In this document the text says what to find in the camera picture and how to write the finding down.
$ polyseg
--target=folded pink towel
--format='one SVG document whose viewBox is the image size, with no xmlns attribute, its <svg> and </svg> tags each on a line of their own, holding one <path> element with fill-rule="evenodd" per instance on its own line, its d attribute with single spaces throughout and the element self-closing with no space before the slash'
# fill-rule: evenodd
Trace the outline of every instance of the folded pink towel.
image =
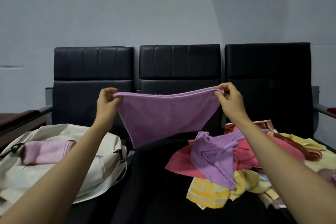
<svg viewBox="0 0 336 224">
<path fill-rule="evenodd" d="M 118 112 L 132 140 L 133 147 L 173 136 L 199 131 L 219 107 L 214 91 L 209 87 L 174 95 L 148 95 L 118 92 L 122 96 Z"/>
<path fill-rule="evenodd" d="M 31 141 L 20 152 L 23 165 L 53 164 L 60 161 L 75 141 Z"/>
</svg>

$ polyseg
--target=white bag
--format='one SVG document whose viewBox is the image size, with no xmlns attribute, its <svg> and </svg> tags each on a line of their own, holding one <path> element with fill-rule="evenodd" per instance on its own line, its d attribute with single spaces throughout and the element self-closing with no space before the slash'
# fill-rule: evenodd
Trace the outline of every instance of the white bag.
<svg viewBox="0 0 336 224">
<path fill-rule="evenodd" d="M 88 127 L 72 124 L 42 126 L 27 132 L 11 142 L 1 154 L 18 143 L 44 140 L 75 140 L 88 130 Z M 74 204 L 95 198 L 116 184 L 117 178 L 127 168 L 121 160 L 120 152 L 126 159 L 126 147 L 121 145 L 118 136 L 107 133 L 98 149 L 95 159 L 85 177 Z M 55 164 L 23 166 L 17 153 L 10 153 L 0 160 L 0 215 L 4 214 L 35 182 Z"/>
</svg>

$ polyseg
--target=white wall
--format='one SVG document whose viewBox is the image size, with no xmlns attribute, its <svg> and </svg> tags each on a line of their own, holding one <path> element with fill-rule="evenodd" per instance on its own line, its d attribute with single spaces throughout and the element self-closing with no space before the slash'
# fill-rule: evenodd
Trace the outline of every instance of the white wall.
<svg viewBox="0 0 336 224">
<path fill-rule="evenodd" d="M 0 112 L 44 105 L 53 48 L 309 41 L 320 103 L 336 105 L 334 0 L 0 0 Z M 336 147 L 336 121 L 317 138 Z"/>
</svg>

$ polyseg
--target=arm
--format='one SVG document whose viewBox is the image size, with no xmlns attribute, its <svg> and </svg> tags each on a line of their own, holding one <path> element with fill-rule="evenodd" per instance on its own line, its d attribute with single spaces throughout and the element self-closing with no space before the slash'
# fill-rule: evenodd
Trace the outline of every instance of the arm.
<svg viewBox="0 0 336 224">
<path fill-rule="evenodd" d="M 313 170 L 270 140 L 247 116 L 243 97 L 232 83 L 218 86 L 215 95 L 224 114 L 245 135 L 260 165 L 281 199 L 300 224 L 327 224 L 336 220 L 336 189 Z"/>
<path fill-rule="evenodd" d="M 0 224 L 64 222 L 105 134 L 111 129 L 120 98 L 103 89 L 97 117 L 81 140 L 2 216 Z"/>
</svg>

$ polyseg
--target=forearm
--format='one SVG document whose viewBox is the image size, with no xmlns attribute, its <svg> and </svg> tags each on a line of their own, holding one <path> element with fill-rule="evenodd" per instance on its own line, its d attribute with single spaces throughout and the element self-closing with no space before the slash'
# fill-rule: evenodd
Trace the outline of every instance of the forearm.
<svg viewBox="0 0 336 224">
<path fill-rule="evenodd" d="M 261 167 L 298 223 L 336 220 L 336 190 L 286 153 L 250 120 L 236 122 Z"/>
<path fill-rule="evenodd" d="M 65 218 L 106 130 L 101 124 L 89 128 L 73 149 L 3 215 L 0 223 L 55 223 Z"/>
</svg>

